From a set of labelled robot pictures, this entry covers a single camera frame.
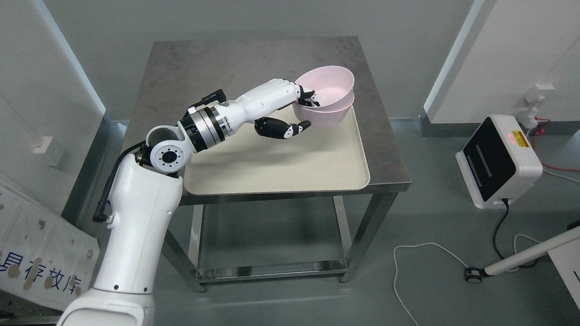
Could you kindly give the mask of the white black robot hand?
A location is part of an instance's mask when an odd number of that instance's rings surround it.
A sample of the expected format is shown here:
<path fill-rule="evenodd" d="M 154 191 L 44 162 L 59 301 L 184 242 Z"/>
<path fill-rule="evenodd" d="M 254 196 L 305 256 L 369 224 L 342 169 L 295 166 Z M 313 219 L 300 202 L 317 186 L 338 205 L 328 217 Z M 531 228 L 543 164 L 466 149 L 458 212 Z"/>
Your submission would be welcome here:
<path fill-rule="evenodd" d="M 234 135 L 245 123 L 253 123 L 257 134 L 266 138 L 289 139 L 311 126 L 304 120 L 288 124 L 270 118 L 274 111 L 281 110 L 294 102 L 304 106 L 320 106 L 315 91 L 297 83 L 279 78 L 267 81 L 229 101 L 219 113 L 228 118 L 230 135 Z"/>

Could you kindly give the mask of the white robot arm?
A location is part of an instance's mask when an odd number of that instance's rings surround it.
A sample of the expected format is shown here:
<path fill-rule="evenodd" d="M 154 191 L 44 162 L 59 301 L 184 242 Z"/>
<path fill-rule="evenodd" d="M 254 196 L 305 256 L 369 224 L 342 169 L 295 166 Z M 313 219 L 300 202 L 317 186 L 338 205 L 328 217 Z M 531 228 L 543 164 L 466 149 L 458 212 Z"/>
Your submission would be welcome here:
<path fill-rule="evenodd" d="M 111 231 L 103 262 L 93 287 L 66 308 L 59 326 L 153 325 L 154 279 L 183 189 L 178 173 L 191 155 L 253 120 L 248 105 L 226 101 L 219 90 L 187 109 L 174 126 L 152 128 L 122 153 L 93 217 Z"/>

